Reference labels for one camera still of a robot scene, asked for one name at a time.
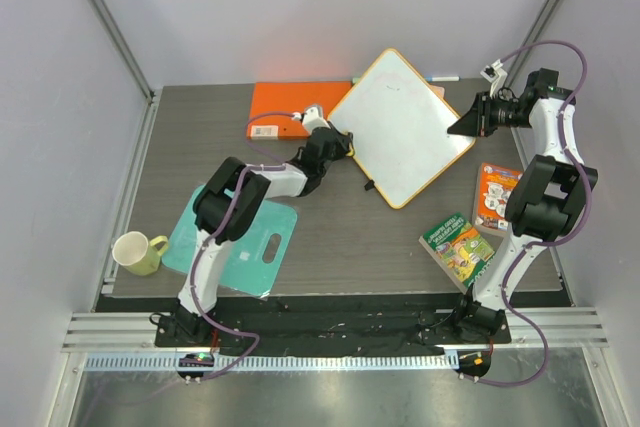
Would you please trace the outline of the yellow-framed whiteboard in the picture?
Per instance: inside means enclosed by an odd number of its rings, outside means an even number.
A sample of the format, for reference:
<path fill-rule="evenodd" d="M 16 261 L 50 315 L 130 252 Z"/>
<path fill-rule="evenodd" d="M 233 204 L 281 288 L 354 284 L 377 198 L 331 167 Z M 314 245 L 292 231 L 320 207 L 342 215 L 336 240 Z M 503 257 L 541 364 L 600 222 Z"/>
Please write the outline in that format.
<path fill-rule="evenodd" d="M 460 115 L 395 49 L 384 50 L 328 114 L 353 135 L 353 158 L 393 209 L 405 207 L 476 139 L 447 129 Z"/>

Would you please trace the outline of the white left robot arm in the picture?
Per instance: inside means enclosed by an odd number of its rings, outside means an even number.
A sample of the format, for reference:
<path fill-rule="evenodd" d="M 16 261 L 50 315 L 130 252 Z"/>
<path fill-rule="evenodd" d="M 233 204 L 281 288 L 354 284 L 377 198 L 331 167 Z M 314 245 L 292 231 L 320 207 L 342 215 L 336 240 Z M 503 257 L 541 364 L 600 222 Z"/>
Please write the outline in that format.
<path fill-rule="evenodd" d="M 207 316 L 217 303 L 224 266 L 235 242 L 250 229 L 262 203 L 271 198 L 304 197 L 321 184 L 330 165 L 353 154 L 353 135 L 322 121 L 311 129 L 295 156 L 278 165 L 251 165 L 225 159 L 196 197 L 196 244 L 187 280 L 158 331 L 193 346 L 213 332 Z"/>

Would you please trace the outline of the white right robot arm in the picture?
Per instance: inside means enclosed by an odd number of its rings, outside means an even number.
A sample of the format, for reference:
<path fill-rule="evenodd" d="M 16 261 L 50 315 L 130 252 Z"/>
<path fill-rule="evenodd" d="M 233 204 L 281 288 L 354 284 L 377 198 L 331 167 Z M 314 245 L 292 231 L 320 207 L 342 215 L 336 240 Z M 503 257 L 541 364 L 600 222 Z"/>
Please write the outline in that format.
<path fill-rule="evenodd" d="M 491 338 L 504 330 L 511 296 L 528 268 L 544 250 L 570 240 L 586 218 L 598 172 L 580 157 L 573 133 L 575 95 L 558 86 L 558 77 L 554 70 L 534 71 L 522 94 L 510 98 L 493 84 L 447 130 L 487 137 L 500 127 L 530 128 L 536 148 L 507 202 L 506 237 L 449 322 L 462 341 Z"/>

